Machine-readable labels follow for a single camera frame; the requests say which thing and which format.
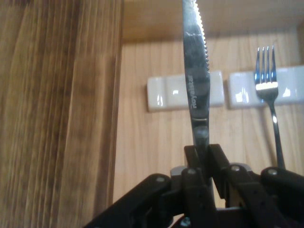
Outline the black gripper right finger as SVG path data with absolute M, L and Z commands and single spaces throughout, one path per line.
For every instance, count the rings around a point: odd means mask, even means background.
M 304 178 L 278 167 L 258 175 L 245 165 L 229 163 L 222 148 L 208 148 L 208 169 L 227 207 L 241 206 L 256 228 L 304 226 Z

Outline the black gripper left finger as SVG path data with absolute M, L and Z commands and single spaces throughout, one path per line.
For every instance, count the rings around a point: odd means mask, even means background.
M 171 175 L 155 173 L 132 188 L 87 228 L 167 228 L 174 216 L 184 214 L 198 227 L 216 218 L 216 208 L 195 146 L 184 148 L 187 167 Z

